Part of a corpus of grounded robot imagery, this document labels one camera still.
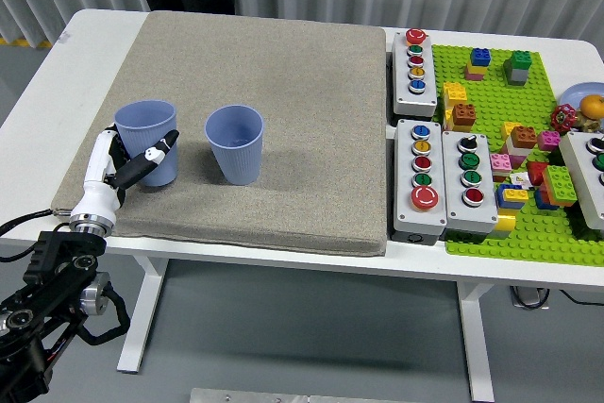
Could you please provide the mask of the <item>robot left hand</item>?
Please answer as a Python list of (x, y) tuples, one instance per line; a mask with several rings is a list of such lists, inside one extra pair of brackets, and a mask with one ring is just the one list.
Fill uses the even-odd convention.
[(72, 209), (70, 229), (108, 237), (116, 223), (125, 191), (153, 172), (176, 147), (179, 132), (169, 131), (157, 143), (131, 158), (122, 143), (117, 126), (97, 136), (86, 174), (84, 195)]

